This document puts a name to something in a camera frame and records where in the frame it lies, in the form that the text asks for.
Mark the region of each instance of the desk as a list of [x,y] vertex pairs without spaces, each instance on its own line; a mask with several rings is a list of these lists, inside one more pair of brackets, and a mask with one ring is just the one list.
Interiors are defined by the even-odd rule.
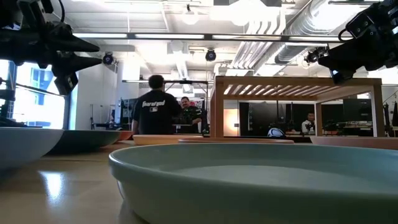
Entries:
[[123,204],[108,153],[43,157],[0,178],[3,224],[145,224]]

